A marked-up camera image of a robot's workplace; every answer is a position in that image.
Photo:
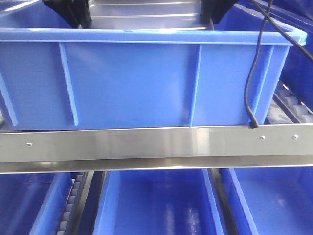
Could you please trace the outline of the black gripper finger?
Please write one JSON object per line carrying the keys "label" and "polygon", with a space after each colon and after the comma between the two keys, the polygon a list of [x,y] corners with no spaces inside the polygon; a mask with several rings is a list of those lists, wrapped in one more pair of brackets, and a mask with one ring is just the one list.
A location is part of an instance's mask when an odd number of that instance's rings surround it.
{"label": "black gripper finger", "polygon": [[73,0],[43,0],[42,3],[58,13],[71,27],[79,26],[73,10]]}
{"label": "black gripper finger", "polygon": [[72,2],[72,10],[78,24],[82,28],[89,28],[91,26],[92,18],[87,0],[74,0]]}
{"label": "black gripper finger", "polygon": [[218,24],[224,15],[238,2],[238,0],[217,0],[212,12],[213,23]]}
{"label": "black gripper finger", "polygon": [[214,0],[202,0],[201,1],[201,13],[200,13],[200,23],[206,26],[207,30],[213,30],[213,20],[212,14],[215,8]]}

